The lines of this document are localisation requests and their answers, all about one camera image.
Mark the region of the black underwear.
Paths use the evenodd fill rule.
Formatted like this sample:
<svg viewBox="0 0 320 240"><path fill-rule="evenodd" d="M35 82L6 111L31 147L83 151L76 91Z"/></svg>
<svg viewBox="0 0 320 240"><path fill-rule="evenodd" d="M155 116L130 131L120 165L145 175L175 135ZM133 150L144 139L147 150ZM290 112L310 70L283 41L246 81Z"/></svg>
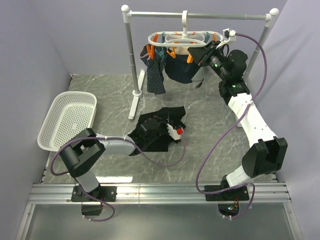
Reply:
<svg viewBox="0 0 320 240"><path fill-rule="evenodd" d="M128 136L143 152L167 152L170 143L179 143L180 139L174 139L170 135L168 126L176 131L185 129L182 122L186 111L183 106L163 107L157 111L145 113L139 116L135 129Z"/></svg>

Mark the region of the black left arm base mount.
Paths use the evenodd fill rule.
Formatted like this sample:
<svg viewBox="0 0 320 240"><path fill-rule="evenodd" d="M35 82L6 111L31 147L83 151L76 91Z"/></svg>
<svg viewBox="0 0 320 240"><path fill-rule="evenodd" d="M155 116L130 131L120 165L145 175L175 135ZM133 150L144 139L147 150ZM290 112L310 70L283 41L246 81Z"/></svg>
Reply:
<svg viewBox="0 0 320 240"><path fill-rule="evenodd" d="M76 185L72 190L71 202L81 203L81 213L85 217L95 217L102 213L104 202L116 201L116 195L116 186L99 185L95 190L85 193L80 185Z"/></svg>

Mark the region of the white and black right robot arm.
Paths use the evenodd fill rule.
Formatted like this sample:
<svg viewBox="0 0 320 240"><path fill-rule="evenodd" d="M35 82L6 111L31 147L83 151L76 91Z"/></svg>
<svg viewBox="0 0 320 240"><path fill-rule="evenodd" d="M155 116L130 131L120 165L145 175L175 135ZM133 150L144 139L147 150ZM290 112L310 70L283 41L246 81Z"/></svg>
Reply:
<svg viewBox="0 0 320 240"><path fill-rule="evenodd" d="M205 46L189 47L187 50L197 65L209 66L220 77L220 96L235 114L234 125L241 126L248 139L250 148L242 157L240 167L222 178L218 190L203 191L206 196L221 194L224 199L231 200L252 179L279 171L288 143L268 127L254 103L255 97L243 79L248 56L238 49L225 55L218 45L219 42L211 41Z"/></svg>

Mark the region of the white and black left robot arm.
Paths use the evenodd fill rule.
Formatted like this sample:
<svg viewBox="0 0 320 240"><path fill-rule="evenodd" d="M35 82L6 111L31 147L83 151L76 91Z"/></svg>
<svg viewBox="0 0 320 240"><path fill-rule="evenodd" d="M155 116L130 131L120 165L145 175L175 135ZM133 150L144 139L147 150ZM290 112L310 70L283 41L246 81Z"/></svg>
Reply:
<svg viewBox="0 0 320 240"><path fill-rule="evenodd" d="M159 142L181 140L183 132L171 119L154 116L138 123L131 133L123 137L104 136L86 128L63 145L58 154L68 173L82 187L83 195L89 201L96 201L101 195L101 188L91 168L103 154L131 156L150 152L150 147Z"/></svg>

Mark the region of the white clip hanger frame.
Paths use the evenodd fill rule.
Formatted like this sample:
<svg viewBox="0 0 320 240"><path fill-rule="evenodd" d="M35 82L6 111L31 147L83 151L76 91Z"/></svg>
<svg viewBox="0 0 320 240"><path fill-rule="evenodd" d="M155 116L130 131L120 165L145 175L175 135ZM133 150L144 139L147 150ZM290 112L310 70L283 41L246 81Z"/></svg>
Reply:
<svg viewBox="0 0 320 240"><path fill-rule="evenodd" d="M188 11L181 14L182 31L160 31L148 36L148 43L157 47L203 47L210 40L222 41L223 35L216 31L188 31Z"/></svg>

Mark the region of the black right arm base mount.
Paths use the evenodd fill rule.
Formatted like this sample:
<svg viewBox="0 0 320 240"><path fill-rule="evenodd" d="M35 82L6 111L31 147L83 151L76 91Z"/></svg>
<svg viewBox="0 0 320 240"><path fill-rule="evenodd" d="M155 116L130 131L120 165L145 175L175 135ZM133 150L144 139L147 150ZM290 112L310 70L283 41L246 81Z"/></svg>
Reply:
<svg viewBox="0 0 320 240"><path fill-rule="evenodd" d="M226 190L227 187L222 185L205 185L205 200L207 202L218 202L218 212L223 218L232 220L239 217L249 209L253 198L249 197L249 190L247 186L241 186ZM240 202L248 201L248 205L241 212Z"/></svg>

